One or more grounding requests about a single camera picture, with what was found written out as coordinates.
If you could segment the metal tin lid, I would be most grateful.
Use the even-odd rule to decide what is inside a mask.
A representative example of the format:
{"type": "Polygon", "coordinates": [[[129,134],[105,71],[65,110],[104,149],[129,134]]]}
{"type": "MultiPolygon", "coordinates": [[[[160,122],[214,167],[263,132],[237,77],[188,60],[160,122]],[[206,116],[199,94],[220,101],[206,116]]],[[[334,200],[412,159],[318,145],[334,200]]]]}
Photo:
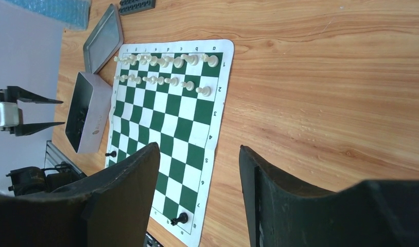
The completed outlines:
{"type": "Polygon", "coordinates": [[[123,43],[118,8],[110,4],[83,45],[85,71],[97,74],[123,43]]]}

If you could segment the white chess knight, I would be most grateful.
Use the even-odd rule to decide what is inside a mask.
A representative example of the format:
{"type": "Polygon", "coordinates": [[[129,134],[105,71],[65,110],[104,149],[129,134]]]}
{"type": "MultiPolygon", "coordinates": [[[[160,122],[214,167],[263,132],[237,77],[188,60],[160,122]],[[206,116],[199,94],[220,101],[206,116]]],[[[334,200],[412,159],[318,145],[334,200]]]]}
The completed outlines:
{"type": "Polygon", "coordinates": [[[182,60],[185,60],[188,64],[191,66],[195,66],[199,62],[199,57],[197,55],[187,55],[187,54],[181,54],[180,58],[182,60]]]}

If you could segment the translucent blue plastic container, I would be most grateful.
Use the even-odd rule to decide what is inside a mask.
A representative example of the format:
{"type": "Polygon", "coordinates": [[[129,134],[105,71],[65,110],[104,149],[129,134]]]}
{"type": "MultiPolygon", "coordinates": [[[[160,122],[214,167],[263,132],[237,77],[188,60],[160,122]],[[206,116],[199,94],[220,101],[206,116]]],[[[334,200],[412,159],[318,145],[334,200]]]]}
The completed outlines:
{"type": "Polygon", "coordinates": [[[71,30],[86,30],[91,0],[14,0],[6,1],[62,23],[71,30]]]}

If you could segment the dark grey lego baseplate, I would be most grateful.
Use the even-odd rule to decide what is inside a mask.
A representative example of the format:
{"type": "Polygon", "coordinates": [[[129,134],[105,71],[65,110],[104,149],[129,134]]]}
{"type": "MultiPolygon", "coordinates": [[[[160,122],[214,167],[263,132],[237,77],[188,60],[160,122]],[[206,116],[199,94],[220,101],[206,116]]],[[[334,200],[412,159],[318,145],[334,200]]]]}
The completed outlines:
{"type": "Polygon", "coordinates": [[[156,0],[122,0],[119,2],[120,15],[138,13],[155,8],[156,0]]]}

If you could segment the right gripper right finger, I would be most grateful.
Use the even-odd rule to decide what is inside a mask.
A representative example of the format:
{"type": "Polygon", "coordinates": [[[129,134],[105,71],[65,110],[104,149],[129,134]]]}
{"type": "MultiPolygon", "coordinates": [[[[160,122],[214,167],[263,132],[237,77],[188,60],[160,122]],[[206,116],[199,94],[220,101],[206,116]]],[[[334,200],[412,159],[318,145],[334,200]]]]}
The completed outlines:
{"type": "Polygon", "coordinates": [[[251,246],[419,246],[419,180],[364,180],[333,192],[248,146],[239,173],[251,246]]]}

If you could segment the black chess pawn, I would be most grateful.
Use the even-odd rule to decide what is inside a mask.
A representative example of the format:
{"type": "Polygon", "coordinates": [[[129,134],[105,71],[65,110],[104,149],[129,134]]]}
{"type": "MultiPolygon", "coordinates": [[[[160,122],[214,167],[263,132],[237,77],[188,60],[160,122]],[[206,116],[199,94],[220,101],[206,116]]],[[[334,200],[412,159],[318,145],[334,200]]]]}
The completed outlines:
{"type": "Polygon", "coordinates": [[[112,151],[110,153],[105,153],[104,155],[105,155],[105,157],[116,157],[117,156],[117,152],[116,151],[112,151]]]}

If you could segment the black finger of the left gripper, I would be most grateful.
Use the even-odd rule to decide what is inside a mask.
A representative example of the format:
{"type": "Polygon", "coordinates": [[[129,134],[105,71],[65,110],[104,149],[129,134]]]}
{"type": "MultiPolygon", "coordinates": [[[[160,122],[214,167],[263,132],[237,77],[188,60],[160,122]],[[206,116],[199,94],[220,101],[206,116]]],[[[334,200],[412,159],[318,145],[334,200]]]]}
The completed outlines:
{"type": "Polygon", "coordinates": [[[44,104],[61,104],[63,101],[56,99],[49,99],[38,94],[32,93],[19,86],[7,86],[6,89],[0,89],[0,102],[12,102],[17,101],[25,103],[44,103],[44,104]]]}
{"type": "Polygon", "coordinates": [[[28,136],[40,132],[49,127],[62,125],[64,122],[44,122],[20,124],[11,128],[11,133],[15,136],[28,136]]]}

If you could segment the white chess pawn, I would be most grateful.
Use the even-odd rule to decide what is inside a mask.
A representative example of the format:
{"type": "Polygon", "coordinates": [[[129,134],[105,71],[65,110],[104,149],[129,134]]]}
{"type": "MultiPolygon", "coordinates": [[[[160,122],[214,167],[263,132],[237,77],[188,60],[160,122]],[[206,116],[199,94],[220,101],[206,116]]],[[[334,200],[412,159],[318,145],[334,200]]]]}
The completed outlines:
{"type": "Polygon", "coordinates": [[[195,88],[195,84],[192,81],[182,81],[179,83],[179,85],[185,89],[187,89],[188,91],[193,91],[195,88]]]}
{"type": "Polygon", "coordinates": [[[197,87],[196,93],[201,94],[204,97],[209,97],[212,93],[211,88],[209,86],[204,87],[197,87]]]}
{"type": "Polygon", "coordinates": [[[179,79],[177,77],[165,78],[164,82],[169,83],[172,86],[177,86],[179,84],[179,79]]]}

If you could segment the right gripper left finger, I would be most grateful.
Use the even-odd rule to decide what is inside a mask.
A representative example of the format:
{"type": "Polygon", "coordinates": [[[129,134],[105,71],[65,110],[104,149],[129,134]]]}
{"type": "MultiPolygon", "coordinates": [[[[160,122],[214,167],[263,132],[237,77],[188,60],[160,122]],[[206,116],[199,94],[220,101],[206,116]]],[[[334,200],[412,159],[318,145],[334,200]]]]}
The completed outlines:
{"type": "Polygon", "coordinates": [[[152,142],[52,192],[0,193],[0,246],[145,246],[159,166],[152,142]]]}

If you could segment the white chess rook corner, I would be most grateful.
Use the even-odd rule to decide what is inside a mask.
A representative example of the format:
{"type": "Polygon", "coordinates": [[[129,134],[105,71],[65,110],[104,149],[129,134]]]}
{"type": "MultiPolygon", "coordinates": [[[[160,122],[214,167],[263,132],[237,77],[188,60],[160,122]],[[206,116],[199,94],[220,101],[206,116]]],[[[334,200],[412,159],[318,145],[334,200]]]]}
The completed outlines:
{"type": "Polygon", "coordinates": [[[216,55],[209,56],[207,54],[203,54],[201,59],[203,62],[206,62],[209,67],[216,67],[219,63],[219,59],[216,55]]]}

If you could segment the metal tin with black pieces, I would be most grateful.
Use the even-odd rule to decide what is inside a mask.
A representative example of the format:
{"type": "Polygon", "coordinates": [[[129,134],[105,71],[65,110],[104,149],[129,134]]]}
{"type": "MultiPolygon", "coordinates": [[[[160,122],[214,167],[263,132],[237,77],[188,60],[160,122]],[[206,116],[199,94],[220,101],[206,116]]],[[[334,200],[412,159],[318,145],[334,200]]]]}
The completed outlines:
{"type": "Polygon", "coordinates": [[[79,72],[65,135],[76,153],[96,153],[111,109],[112,87],[99,75],[79,72]]]}

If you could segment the green white chess mat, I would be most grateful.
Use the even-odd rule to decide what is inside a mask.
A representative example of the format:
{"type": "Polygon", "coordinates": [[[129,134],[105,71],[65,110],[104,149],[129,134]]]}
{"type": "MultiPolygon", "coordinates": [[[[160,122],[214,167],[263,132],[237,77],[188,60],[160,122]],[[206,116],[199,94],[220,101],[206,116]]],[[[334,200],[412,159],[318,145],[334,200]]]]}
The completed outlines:
{"type": "Polygon", "coordinates": [[[218,39],[125,44],[115,59],[107,152],[117,156],[106,157],[105,166],[156,142],[160,167],[150,216],[187,246],[201,241],[233,55],[234,43],[218,39]],[[181,54],[197,55],[198,64],[183,60],[175,68],[164,59],[181,54]],[[216,55],[218,65],[209,67],[203,54],[216,55]],[[173,77],[194,82],[194,90],[164,82],[173,77]],[[196,93],[204,86],[209,97],[196,93]],[[171,225],[182,212],[188,222],[171,225]]]}

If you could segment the black chess rook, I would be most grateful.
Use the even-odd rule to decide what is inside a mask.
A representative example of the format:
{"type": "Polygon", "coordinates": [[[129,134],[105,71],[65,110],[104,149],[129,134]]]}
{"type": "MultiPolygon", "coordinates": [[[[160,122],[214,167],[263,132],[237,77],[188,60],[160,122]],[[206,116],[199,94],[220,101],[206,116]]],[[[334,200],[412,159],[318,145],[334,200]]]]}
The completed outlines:
{"type": "Polygon", "coordinates": [[[188,220],[189,220],[188,214],[185,213],[185,212],[182,212],[177,217],[172,218],[170,220],[170,224],[173,225],[173,226],[175,226],[175,225],[177,225],[179,223],[185,224],[185,223],[188,222],[188,220]]]}

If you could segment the white chess bishop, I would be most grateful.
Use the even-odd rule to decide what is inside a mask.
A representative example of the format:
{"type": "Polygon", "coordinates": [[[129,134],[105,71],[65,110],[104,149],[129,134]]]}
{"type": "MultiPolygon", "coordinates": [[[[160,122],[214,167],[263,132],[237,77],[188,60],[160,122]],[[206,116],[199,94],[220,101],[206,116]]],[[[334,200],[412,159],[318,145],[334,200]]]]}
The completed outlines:
{"type": "Polygon", "coordinates": [[[181,57],[173,58],[173,57],[170,57],[170,56],[166,56],[164,59],[165,59],[166,62],[172,63],[175,68],[181,68],[184,64],[184,61],[181,57]]]}

